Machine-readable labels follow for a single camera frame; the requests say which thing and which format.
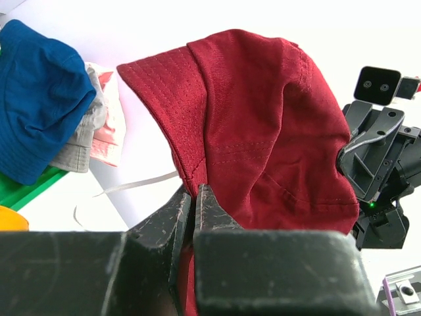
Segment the blue bucket hat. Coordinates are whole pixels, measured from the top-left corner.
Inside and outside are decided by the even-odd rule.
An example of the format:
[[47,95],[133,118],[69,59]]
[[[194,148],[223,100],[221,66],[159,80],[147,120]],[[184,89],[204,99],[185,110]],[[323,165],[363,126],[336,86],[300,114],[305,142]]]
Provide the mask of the blue bucket hat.
[[1,173],[34,184],[95,95],[74,48],[8,21],[1,29]]

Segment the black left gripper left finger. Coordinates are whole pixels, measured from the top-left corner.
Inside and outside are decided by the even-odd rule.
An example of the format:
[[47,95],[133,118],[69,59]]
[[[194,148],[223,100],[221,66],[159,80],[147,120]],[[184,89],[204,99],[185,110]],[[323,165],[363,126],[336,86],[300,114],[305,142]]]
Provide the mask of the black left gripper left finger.
[[161,208],[130,229],[141,252],[137,270],[145,277],[142,285],[154,286],[178,296],[182,250],[188,230],[191,196],[180,187]]

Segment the dark red bucket hat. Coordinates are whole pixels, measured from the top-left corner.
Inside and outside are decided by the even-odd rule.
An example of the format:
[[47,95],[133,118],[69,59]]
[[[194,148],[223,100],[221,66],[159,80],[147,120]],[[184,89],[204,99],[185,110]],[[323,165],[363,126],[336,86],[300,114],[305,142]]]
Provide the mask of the dark red bucket hat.
[[208,184],[244,228],[350,233],[358,202],[335,167],[349,127],[296,43],[232,29],[117,71],[192,196]]

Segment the yellow bucket hat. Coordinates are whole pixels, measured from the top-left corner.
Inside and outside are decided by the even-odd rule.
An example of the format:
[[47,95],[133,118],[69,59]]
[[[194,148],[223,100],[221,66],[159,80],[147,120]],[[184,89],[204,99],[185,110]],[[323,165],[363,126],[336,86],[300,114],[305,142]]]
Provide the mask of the yellow bucket hat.
[[0,231],[29,231],[29,223],[16,211],[0,206]]

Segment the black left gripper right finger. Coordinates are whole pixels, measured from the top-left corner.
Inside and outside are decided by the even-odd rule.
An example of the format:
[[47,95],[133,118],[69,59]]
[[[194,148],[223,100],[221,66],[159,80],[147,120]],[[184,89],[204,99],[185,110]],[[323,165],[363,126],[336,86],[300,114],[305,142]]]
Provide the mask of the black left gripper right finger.
[[219,204],[209,185],[201,184],[195,206],[194,244],[222,244],[245,230]]

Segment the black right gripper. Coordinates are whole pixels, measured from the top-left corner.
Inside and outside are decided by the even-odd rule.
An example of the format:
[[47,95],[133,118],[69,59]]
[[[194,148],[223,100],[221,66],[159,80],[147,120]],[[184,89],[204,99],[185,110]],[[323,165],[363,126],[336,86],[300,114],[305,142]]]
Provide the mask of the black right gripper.
[[379,111],[362,101],[343,112],[351,140],[339,152],[337,167],[360,201],[353,227],[357,248],[401,249],[410,223],[400,199],[420,186],[420,129],[402,127],[403,111]]

